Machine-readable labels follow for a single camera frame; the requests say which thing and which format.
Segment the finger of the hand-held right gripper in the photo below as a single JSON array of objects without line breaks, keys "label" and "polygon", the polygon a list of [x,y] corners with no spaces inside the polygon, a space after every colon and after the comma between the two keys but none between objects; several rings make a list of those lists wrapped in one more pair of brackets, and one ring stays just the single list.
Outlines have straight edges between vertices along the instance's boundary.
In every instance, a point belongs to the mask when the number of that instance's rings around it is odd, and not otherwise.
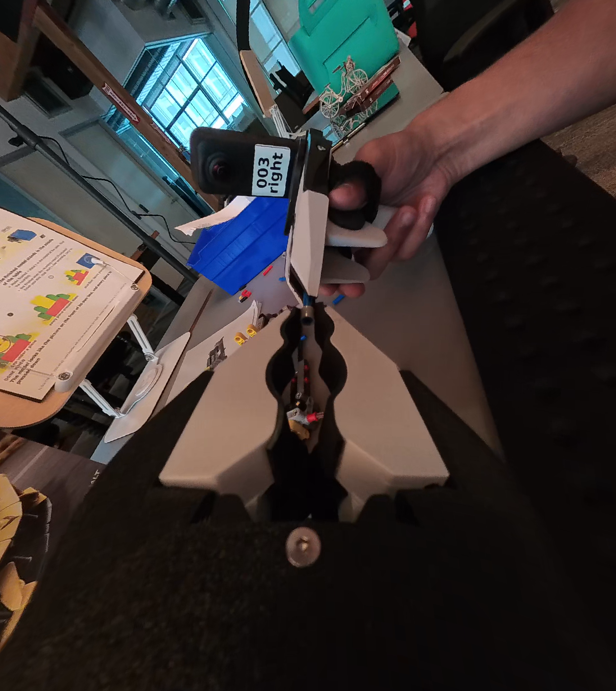
[{"label": "finger of the hand-held right gripper", "polygon": [[292,250],[286,251],[285,262],[285,282],[286,286],[295,298],[297,306],[309,305],[309,294],[305,288],[302,279],[298,275],[298,270],[295,268],[294,252]]},{"label": "finger of the hand-held right gripper", "polygon": [[301,286],[301,295],[317,297],[319,293],[329,203],[326,195],[316,191],[303,191],[298,195],[289,265]]}]

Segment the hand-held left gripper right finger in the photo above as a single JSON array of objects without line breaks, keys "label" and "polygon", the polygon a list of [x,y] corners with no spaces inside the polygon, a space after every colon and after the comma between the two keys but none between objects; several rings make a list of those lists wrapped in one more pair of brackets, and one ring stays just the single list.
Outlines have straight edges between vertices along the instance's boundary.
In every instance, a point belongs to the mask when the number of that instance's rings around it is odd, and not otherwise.
[{"label": "hand-held left gripper right finger", "polygon": [[338,518],[354,523],[373,496],[443,486],[450,477],[399,367],[332,307],[316,308],[320,374],[336,431],[334,477],[346,492]]}]

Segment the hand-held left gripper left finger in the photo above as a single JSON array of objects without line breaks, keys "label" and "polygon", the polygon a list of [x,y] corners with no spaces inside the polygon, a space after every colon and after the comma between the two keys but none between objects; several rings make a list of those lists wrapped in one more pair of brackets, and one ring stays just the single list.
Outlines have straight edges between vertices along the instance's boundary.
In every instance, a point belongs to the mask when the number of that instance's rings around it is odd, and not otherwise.
[{"label": "hand-held left gripper left finger", "polygon": [[269,488],[307,465],[307,447],[290,430],[282,399],[301,334],[300,310],[285,310],[210,373],[159,473],[163,486],[235,496],[253,520],[270,517]]}]

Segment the person's right forearm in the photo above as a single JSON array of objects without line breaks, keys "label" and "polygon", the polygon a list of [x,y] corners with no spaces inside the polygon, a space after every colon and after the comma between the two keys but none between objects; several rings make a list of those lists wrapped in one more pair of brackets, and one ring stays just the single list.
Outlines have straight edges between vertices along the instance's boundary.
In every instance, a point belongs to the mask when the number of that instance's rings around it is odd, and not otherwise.
[{"label": "person's right forearm", "polygon": [[479,76],[418,116],[449,189],[524,144],[616,104],[616,1],[567,1]]}]

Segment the pile of small lego pins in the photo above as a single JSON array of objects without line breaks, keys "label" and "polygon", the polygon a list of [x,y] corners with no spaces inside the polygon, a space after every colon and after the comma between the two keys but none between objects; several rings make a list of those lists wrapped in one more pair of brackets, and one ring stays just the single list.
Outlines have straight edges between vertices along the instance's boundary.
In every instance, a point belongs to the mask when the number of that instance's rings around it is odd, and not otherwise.
[{"label": "pile of small lego pins", "polygon": [[234,301],[250,307],[253,301],[258,310],[265,313],[279,312],[284,307],[302,307],[303,295],[295,297],[286,284],[284,265],[278,261],[267,266],[255,278],[242,286]]}]

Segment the lego car chassis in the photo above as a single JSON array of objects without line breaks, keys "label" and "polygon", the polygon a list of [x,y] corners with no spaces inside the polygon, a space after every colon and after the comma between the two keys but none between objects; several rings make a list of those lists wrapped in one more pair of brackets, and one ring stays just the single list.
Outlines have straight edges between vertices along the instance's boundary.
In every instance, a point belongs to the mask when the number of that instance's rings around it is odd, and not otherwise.
[{"label": "lego car chassis", "polygon": [[285,310],[262,330],[255,324],[258,313],[257,304],[252,303],[237,318],[233,331],[246,340],[223,365],[219,377],[234,389],[235,399],[242,399],[231,406],[232,413],[241,414],[241,432],[250,433],[252,442],[264,442],[269,450],[283,430],[296,428],[304,438],[310,434],[309,423],[322,418],[312,397],[317,366],[308,359],[315,321],[305,325],[300,317],[298,344],[293,345],[283,340],[280,330],[294,324],[294,311]]}]

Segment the lego set box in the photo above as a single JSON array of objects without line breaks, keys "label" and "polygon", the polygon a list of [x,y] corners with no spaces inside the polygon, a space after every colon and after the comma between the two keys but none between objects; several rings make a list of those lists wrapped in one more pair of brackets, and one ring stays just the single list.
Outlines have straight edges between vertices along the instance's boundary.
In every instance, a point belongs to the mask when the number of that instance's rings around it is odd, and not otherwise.
[{"label": "lego set box", "polygon": [[46,432],[36,440],[0,428],[0,651],[104,469],[103,463],[62,451],[55,425]]}]

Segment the person's right hand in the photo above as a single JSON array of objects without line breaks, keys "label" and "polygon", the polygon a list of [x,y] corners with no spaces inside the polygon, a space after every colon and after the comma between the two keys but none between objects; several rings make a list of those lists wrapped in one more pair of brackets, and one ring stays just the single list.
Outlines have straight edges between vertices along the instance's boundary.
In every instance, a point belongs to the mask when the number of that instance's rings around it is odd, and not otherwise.
[{"label": "person's right hand", "polygon": [[355,160],[381,179],[381,203],[394,208],[382,247],[361,250],[357,262],[377,279],[395,261],[413,258],[426,243],[436,212],[454,181],[445,166],[444,121],[426,110],[406,128],[365,143]]}]

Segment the blue plastic bin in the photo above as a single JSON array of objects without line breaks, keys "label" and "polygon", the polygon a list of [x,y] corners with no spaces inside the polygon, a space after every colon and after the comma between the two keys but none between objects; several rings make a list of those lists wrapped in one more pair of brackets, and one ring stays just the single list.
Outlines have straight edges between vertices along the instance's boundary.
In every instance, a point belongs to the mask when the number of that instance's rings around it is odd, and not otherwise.
[{"label": "blue plastic bin", "polygon": [[229,294],[286,251],[287,198],[255,197],[233,220],[196,231],[187,265]]}]

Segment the white paper sheets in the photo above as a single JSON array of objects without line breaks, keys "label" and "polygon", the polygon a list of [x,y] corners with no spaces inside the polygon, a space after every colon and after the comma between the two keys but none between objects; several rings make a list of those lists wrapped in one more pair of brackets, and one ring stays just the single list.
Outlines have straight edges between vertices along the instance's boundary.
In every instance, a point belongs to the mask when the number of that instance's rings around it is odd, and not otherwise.
[{"label": "white paper sheets", "polygon": [[212,213],[208,216],[187,222],[185,224],[176,226],[175,229],[179,232],[192,236],[196,231],[207,229],[216,225],[220,225],[224,222],[233,220],[242,211],[244,211],[253,201],[255,200],[252,196],[242,196],[238,195],[234,197],[223,209],[218,212]]}]

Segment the open instruction booklet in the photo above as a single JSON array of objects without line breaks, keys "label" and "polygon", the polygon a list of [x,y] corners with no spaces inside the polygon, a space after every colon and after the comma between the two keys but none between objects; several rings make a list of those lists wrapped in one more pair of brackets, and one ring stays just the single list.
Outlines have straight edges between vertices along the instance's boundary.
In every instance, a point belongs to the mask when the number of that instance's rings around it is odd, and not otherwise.
[{"label": "open instruction booklet", "polygon": [[181,363],[179,374],[195,379],[200,373],[216,369],[249,341],[248,329],[255,329],[262,304],[253,300],[247,309],[232,322],[212,333],[189,350]]}]

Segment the white board stand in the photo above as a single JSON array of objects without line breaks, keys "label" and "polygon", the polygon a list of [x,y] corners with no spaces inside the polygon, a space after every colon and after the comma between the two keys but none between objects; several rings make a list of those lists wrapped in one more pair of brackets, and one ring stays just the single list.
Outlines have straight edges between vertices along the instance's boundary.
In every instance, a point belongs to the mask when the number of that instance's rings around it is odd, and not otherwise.
[{"label": "white board stand", "polygon": [[88,379],[84,379],[79,385],[101,411],[113,419],[105,433],[105,443],[132,435],[147,422],[162,398],[191,337],[191,333],[183,333],[159,350],[153,350],[135,315],[128,319],[128,327],[146,359],[146,365],[123,404],[119,408],[114,407]]}]

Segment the teal carry case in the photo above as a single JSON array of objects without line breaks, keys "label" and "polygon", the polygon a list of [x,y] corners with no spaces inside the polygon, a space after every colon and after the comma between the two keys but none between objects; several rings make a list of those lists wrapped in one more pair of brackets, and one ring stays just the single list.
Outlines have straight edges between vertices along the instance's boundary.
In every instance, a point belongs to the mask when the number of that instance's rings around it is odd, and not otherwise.
[{"label": "teal carry case", "polygon": [[384,1],[299,1],[299,29],[289,48],[314,90],[340,90],[336,72],[348,57],[372,77],[399,52]]}]

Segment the brown flat box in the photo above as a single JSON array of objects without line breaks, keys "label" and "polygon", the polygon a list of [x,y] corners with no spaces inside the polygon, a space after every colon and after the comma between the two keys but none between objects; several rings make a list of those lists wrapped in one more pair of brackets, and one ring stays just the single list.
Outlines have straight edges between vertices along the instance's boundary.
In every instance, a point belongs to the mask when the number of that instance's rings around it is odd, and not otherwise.
[{"label": "brown flat box", "polygon": [[351,118],[365,113],[376,106],[376,102],[394,84],[392,75],[399,68],[400,56],[396,55],[383,65],[369,79],[355,77],[360,70],[345,73],[347,85],[345,90],[351,96],[337,110],[337,116]]}]

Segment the black dotted mat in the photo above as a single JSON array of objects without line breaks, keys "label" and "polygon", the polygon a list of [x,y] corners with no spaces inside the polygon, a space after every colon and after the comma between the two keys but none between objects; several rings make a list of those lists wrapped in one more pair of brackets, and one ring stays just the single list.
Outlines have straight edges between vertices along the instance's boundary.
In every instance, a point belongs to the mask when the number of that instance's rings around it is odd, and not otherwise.
[{"label": "black dotted mat", "polygon": [[616,200],[535,141],[435,228],[505,458],[616,658]]}]

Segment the task instruction board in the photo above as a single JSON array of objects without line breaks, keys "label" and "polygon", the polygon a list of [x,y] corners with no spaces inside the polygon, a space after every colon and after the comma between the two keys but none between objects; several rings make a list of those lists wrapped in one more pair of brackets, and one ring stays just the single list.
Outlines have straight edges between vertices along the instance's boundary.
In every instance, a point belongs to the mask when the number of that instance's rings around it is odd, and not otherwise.
[{"label": "task instruction board", "polygon": [[60,411],[151,287],[130,258],[0,208],[0,428]]}]

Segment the black mesh chair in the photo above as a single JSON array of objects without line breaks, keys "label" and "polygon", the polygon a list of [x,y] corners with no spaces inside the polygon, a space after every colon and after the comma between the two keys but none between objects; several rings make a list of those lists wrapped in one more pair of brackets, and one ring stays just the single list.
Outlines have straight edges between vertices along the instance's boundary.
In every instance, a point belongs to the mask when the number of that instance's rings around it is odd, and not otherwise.
[{"label": "black mesh chair", "polygon": [[550,1],[413,1],[421,61],[446,92],[468,82],[554,14]]}]

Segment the wooden post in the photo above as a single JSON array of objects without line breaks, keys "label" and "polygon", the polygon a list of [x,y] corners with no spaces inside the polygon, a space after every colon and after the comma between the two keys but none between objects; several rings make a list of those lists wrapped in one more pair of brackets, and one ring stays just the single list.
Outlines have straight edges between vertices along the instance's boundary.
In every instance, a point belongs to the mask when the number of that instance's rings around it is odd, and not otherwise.
[{"label": "wooden post", "polygon": [[200,189],[181,148],[165,134],[46,1],[37,2],[33,24],[109,99],[214,212],[221,210],[221,202],[217,195],[207,194]]}]

